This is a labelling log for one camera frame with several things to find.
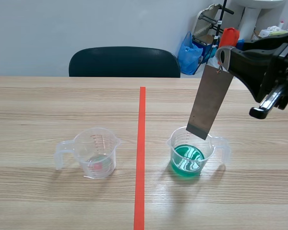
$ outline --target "measuring cup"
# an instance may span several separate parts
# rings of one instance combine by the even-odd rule
[[[90,128],[78,134],[73,140],[57,144],[54,154],[56,169],[63,167],[63,154],[72,153],[82,166],[86,177],[97,179],[110,175],[116,166],[115,149],[118,139],[105,128]]]
[[[171,148],[171,166],[182,176],[199,176],[207,161],[217,150],[222,150],[222,162],[227,163],[231,149],[224,138],[208,135],[203,140],[188,132],[186,127],[176,129],[169,140]]]

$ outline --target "wood grain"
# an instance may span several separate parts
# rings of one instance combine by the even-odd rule
[[[288,106],[267,119],[233,80],[211,129],[231,162],[210,159],[200,178],[168,166],[165,142],[186,126],[199,79],[0,77],[0,230],[132,230],[139,88],[146,87],[145,226],[148,230],[288,230]],[[90,127],[122,139],[104,180],[83,178],[59,141]]]

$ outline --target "metal plate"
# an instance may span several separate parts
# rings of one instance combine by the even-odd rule
[[[206,140],[232,79],[228,72],[205,66],[187,131]]]

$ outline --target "blue plastic bag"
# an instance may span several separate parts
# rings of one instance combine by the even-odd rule
[[[182,73],[192,75],[198,66],[198,60],[203,49],[192,43],[192,35],[189,31],[185,36],[178,53],[178,62]]]

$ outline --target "red line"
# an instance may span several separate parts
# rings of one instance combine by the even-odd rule
[[[146,90],[140,88],[138,145],[136,151],[136,176],[134,198],[134,230],[144,230],[145,222],[145,110]]]

